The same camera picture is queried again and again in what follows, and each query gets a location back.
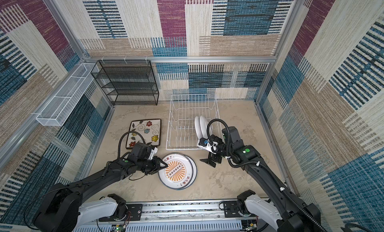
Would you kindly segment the white round plate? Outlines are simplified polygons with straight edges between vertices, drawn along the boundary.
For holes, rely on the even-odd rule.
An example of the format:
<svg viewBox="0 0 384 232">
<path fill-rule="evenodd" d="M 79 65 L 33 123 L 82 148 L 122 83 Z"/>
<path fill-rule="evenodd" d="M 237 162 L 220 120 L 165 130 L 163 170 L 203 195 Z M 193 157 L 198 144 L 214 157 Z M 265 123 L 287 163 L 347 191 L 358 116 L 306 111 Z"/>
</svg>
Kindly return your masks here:
<svg viewBox="0 0 384 232">
<path fill-rule="evenodd" d="M 163 161 L 168 167 L 158 172 L 160 181 L 169 189 L 184 190 L 193 176 L 193 168 L 188 158 L 184 154 L 170 153 Z"/>
<path fill-rule="evenodd" d="M 203 138 L 208 139 L 209 137 L 207 133 L 208 121 L 203 116 L 200 116 L 200 127 L 201 127 Z"/>
<path fill-rule="evenodd" d="M 198 140 L 203 138 L 203 134 L 202 134 L 202 130 L 201 130 L 201 124 L 200 124 L 200 117 L 199 116 L 195 117 L 195 131 L 196 131 Z"/>
<path fill-rule="evenodd" d="M 190 187 L 196 180 L 196 177 L 197 177 L 197 174 L 198 174 L 198 170 L 197 170 L 197 166 L 196 166 L 196 163 L 193 161 L 192 158 L 190 158 L 189 156 L 185 155 L 186 158 L 188 158 L 188 160 L 190 161 L 191 165 L 192 165 L 192 168 L 193 168 L 193 176 L 192 176 L 192 179 L 191 181 L 188 183 L 188 185 L 185 187 L 188 188 Z"/>
</svg>

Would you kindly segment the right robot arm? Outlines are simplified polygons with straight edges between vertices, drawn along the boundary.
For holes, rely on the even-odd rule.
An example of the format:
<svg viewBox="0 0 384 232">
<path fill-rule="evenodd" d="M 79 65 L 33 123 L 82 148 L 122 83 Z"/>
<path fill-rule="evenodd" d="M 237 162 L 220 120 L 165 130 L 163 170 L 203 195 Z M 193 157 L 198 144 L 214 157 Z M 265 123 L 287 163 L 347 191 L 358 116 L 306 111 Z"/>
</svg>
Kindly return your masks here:
<svg viewBox="0 0 384 232">
<path fill-rule="evenodd" d="M 324 232 L 320 210 L 306 204 L 272 172 L 261 154 L 251 145 L 245 145 L 238 130 L 231 126 L 222 130 L 223 137 L 210 135 L 196 128 L 198 147 L 219 158 L 227 158 L 232 168 L 241 168 L 250 175 L 271 200 L 264 201 L 248 190 L 238 196 L 242 216 L 258 216 L 277 232 Z"/>
</svg>

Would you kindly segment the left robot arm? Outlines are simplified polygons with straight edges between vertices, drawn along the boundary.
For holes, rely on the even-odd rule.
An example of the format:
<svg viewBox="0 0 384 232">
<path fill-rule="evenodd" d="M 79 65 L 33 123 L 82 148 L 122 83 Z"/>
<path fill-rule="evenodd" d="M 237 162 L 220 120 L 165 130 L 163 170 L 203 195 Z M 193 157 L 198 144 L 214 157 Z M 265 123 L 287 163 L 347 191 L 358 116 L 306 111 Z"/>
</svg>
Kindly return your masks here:
<svg viewBox="0 0 384 232">
<path fill-rule="evenodd" d="M 100 218 L 125 221 L 130 213 L 122 197 L 110 194 L 96 202 L 87 200 L 137 171 L 147 176 L 167 168 L 156 152 L 156 147 L 138 143 L 132 151 L 109 161 L 104 169 L 89 177 L 66 186 L 61 183 L 52 186 L 34 215 L 33 225 L 41 232 L 71 232 Z"/>
</svg>

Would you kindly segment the black mesh shelf rack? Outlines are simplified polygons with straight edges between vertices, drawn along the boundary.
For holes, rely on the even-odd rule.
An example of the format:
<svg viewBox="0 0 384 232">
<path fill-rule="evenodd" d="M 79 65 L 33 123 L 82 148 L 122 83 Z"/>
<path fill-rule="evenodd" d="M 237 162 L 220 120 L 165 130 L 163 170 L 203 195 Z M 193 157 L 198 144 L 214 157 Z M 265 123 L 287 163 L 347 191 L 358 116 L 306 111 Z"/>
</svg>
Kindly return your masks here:
<svg viewBox="0 0 384 232">
<path fill-rule="evenodd" d="M 98 60 L 91 75 L 113 106 L 158 104 L 159 88 L 148 60 Z"/>
</svg>

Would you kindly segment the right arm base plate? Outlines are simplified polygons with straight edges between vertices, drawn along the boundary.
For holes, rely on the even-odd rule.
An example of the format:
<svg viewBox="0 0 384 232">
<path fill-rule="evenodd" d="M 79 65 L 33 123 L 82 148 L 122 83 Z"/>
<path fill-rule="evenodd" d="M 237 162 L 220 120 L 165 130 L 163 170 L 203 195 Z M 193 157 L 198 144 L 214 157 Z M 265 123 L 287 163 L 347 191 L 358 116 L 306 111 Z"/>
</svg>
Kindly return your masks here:
<svg viewBox="0 0 384 232">
<path fill-rule="evenodd" d="M 243 201 L 222 201 L 219 203 L 219 209 L 222 210 L 226 218 L 249 217 L 251 214 Z"/>
</svg>

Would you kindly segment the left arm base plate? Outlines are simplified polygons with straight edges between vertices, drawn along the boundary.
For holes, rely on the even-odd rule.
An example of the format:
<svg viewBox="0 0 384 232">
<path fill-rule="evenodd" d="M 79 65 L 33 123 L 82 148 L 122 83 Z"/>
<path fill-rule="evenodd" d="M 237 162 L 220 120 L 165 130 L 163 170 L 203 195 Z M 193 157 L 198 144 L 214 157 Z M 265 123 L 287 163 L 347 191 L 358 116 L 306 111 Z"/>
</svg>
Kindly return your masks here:
<svg viewBox="0 0 384 232">
<path fill-rule="evenodd" d="M 103 217 L 98 219 L 98 222 L 128 222 L 139 221 L 142 216 L 143 204 L 128 204 L 123 210 L 123 213 L 119 215 L 112 215 L 110 217 Z"/>
</svg>

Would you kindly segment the aluminium mounting rail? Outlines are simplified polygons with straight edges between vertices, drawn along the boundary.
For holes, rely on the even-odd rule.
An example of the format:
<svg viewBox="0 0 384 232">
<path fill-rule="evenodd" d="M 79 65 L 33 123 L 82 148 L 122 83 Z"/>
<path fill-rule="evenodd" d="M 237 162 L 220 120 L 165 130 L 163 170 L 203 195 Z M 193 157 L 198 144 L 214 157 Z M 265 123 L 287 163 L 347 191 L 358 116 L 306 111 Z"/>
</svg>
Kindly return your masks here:
<svg viewBox="0 0 384 232">
<path fill-rule="evenodd" d="M 219 209 L 219 203 L 222 201 L 181 201 L 181 202 L 158 202 L 143 203 L 142 216 L 139 221 L 144 219 L 165 219 L 167 221 L 173 218 L 189 219 L 200 218 L 203 220 L 214 218 L 226 218 L 222 210 Z M 250 220 L 259 218 L 267 225 L 277 230 L 286 220 L 283 219 L 283 213 L 278 208 L 267 201 L 262 200 L 257 195 L 251 195 L 244 201 L 247 210 L 251 214 L 249 217 L 239 217 L 241 220 Z M 119 213 L 128 205 L 123 199 L 114 199 L 106 197 L 98 201 L 85 203 L 74 209 L 59 209 L 54 215 L 49 215 L 43 219 L 41 231 L 47 232 L 72 232 L 87 223 L 95 222 L 103 217 L 110 217 Z"/>
</svg>

